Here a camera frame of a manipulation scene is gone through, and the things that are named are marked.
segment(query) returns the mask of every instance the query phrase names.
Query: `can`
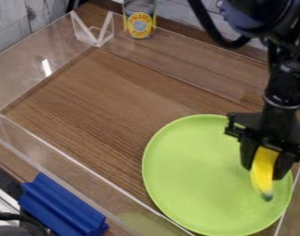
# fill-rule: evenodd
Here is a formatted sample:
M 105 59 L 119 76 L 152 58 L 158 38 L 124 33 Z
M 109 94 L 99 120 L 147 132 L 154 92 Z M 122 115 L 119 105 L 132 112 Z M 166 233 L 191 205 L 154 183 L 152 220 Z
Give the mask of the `can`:
M 146 39 L 155 31 L 155 1 L 126 0 L 123 2 L 123 29 L 132 39 Z

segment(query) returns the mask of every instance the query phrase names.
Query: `yellow label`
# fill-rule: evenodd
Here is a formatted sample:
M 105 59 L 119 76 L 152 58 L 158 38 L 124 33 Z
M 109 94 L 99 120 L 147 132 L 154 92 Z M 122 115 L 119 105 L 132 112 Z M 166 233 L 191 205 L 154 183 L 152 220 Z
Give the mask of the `yellow label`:
M 127 19 L 127 29 L 131 36 L 136 39 L 143 39 L 150 36 L 151 17 L 144 13 L 135 13 Z

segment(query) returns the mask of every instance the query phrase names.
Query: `wood grain surface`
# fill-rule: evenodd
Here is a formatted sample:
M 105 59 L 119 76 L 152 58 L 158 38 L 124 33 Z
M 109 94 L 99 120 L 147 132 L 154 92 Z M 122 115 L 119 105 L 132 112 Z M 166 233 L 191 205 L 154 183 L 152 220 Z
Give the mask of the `wood grain surface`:
M 91 23 L 97 20 L 96 12 L 101 10 L 92 4 L 79 9 Z M 194 49 L 194 45 L 187 45 L 187 50 Z M 203 86 L 218 86 L 229 94 L 262 86 L 257 84 L 257 77 L 263 80 L 263 64 L 207 45 L 196 50 L 200 58 L 186 59 L 191 64 L 202 61 L 202 65 L 192 67 L 196 79 L 214 77 Z M 218 63 L 225 69 L 213 67 Z M 89 49 L 4 110 L 4 115 L 155 207 L 140 176 L 142 153 L 154 133 L 186 115 L 253 112 L 258 107 L 258 104 L 251 107 L 233 102 L 103 50 Z M 8 158 L 9 154 L 0 148 L 0 162 Z M 71 166 L 60 166 L 57 159 L 49 163 L 47 159 L 43 156 L 40 161 L 55 172 L 69 170 L 65 178 L 72 180 L 79 191 L 95 194 L 88 176 L 79 175 Z M 11 165 L 9 160 L 6 163 L 19 178 L 32 179 L 33 171 L 24 170 L 19 163 Z M 107 235 L 123 235 L 114 231 Z M 255 235 L 271 236 L 273 232 L 274 226 Z

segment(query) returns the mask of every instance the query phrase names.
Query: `transparent enclosure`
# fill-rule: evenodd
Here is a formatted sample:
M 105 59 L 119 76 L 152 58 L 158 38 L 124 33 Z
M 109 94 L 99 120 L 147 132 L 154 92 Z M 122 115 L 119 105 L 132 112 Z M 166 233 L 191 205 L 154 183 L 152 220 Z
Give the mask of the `transparent enclosure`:
M 105 79 L 107 81 L 112 79 L 120 88 L 118 94 L 128 93 L 124 90 L 123 83 L 119 84 L 120 80 L 107 77 L 112 73 L 109 69 L 105 74 L 99 71 L 97 67 L 93 68 L 92 72 L 83 68 L 84 64 L 88 63 L 87 58 L 91 61 L 97 61 L 97 56 L 101 58 L 101 55 L 109 53 L 111 56 L 115 55 L 123 60 L 176 78 L 192 85 L 195 87 L 192 89 L 207 90 L 221 98 L 241 104 L 249 111 L 255 111 L 261 107 L 261 90 L 267 81 L 265 65 L 243 58 L 237 53 L 223 51 L 164 29 L 156 28 L 150 38 L 134 40 L 123 31 L 122 15 L 103 12 L 92 16 L 80 10 L 77 14 L 71 12 L 0 53 L 0 166 L 23 182 L 31 182 L 39 172 L 52 178 L 107 216 L 109 230 L 105 235 L 194 235 L 159 213 L 150 200 L 144 203 L 138 196 L 134 196 L 134 193 L 130 193 L 127 189 L 134 187 L 136 191 L 139 189 L 142 192 L 139 195 L 144 199 L 148 198 L 144 188 L 140 186 L 142 183 L 126 186 L 128 184 L 119 178 L 114 183 L 105 177 L 107 175 L 103 175 L 107 172 L 105 174 L 115 178 L 115 176 L 120 176 L 122 172 L 130 171 L 130 178 L 136 175 L 140 180 L 139 159 L 135 161 L 136 165 L 131 165 L 130 169 L 123 168 L 119 164 L 128 165 L 130 162 L 122 159 L 118 153 L 118 166 L 109 170 L 111 173 L 103 170 L 103 162 L 105 165 L 107 159 L 95 163 L 103 173 L 96 171 L 97 168 L 91 168 L 89 162 L 83 162 L 84 155 L 97 155 L 89 150 L 89 148 L 93 149 L 96 143 L 92 139 L 87 139 L 87 136 L 97 139 L 100 137 L 96 134 L 103 134 L 103 145 L 100 146 L 103 153 L 100 155 L 105 156 L 109 150 L 104 143 L 109 138 L 105 134 L 107 130 L 99 124 L 99 119 L 101 119 L 99 116 L 101 116 L 103 111 L 100 111 L 100 115 L 95 115 L 95 111 L 108 109 L 111 113 L 122 115 L 126 119 L 120 119 L 118 125 L 124 125 L 126 128 L 131 125 L 139 126 L 126 118 L 128 115 L 138 115 L 139 117 L 143 115 L 146 117 L 146 114 L 136 114 L 134 107 L 130 108 L 126 105 L 136 106 L 138 101 L 130 100 L 130 103 L 122 103 L 126 110 L 118 112 L 115 106 L 109 108 L 103 106 L 101 100 L 119 100 L 123 97 L 122 95 L 122 97 L 112 98 L 108 95 L 108 90 L 116 88 L 100 89 L 95 91 L 95 97 L 89 98 L 85 93 L 77 94 L 76 90 L 69 90 L 69 84 L 60 81 L 72 83 L 73 80 L 80 79 L 71 77 L 72 72 L 81 71 L 83 77 L 88 73 L 92 73 L 95 77 L 104 76 L 104 81 L 99 81 L 100 85 L 105 83 Z M 218 66 L 219 70 L 227 72 L 226 76 L 218 73 Z M 63 73 L 65 74 L 63 78 L 52 77 L 52 75 L 61 75 Z M 88 92 L 89 89 L 93 89 L 92 81 L 91 84 L 88 84 L 88 79 L 83 81 L 87 82 L 83 86 Z M 68 98 L 61 97 L 61 90 L 57 94 L 55 82 L 61 83 L 59 89 L 69 90 Z M 49 94 L 49 91 L 56 91 L 56 95 L 41 97 L 41 95 Z M 100 99 L 99 105 L 87 106 L 91 109 L 85 109 L 85 106 L 79 105 L 77 98 L 85 104 L 92 99 Z M 43 107 L 48 105 L 51 113 L 43 113 L 35 121 L 33 115 L 40 111 L 33 113 L 29 111 L 35 109 L 36 104 Z M 28 113 L 25 120 L 31 125 L 25 125 L 20 112 L 12 112 L 17 108 L 21 113 Z M 67 118 L 59 120 L 57 115 L 60 113 L 65 114 Z M 194 114 L 195 111 L 184 108 L 182 113 Z M 44 121 L 51 121 L 55 128 L 49 126 L 51 129 L 45 129 L 44 123 L 47 122 Z M 77 130 L 87 127 L 92 134 L 89 132 L 75 134 L 73 132 L 73 136 L 67 136 L 65 130 L 77 127 Z M 83 135 L 81 143 L 79 143 L 79 139 L 76 140 L 80 135 Z M 80 149 L 81 153 L 64 149 L 61 141 L 60 143 L 51 142 L 55 139 L 65 140 L 79 149 L 80 146 L 84 147 Z M 148 140 L 140 140 L 140 137 L 134 140 L 142 145 L 146 141 Z M 293 168 L 293 176 L 294 191 L 287 212 L 274 226 L 255 235 L 300 235 L 300 165 Z

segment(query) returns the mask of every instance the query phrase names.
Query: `wooden table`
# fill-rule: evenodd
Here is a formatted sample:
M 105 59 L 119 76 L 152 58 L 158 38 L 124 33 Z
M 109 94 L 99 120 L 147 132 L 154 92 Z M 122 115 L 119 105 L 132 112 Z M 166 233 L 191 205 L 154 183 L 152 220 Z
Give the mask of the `wooden table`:
M 89 22 L 97 12 L 104 14 L 93 4 L 79 9 Z M 219 58 L 215 62 L 221 65 L 235 56 L 225 51 L 213 52 L 211 46 L 202 50 Z M 238 81 L 243 77 L 255 79 L 249 68 L 266 75 L 265 64 L 249 58 L 241 57 L 234 66 L 231 73 Z M 204 76 L 225 78 L 226 73 L 199 69 Z M 140 162 L 144 146 L 158 129 L 186 115 L 255 110 L 91 48 L 4 110 L 4 115 L 155 207 L 142 182 Z M 28 171 L 15 165 L 5 168 L 21 181 L 31 181 L 33 175 Z M 270 236 L 273 230 L 274 227 L 255 235 Z

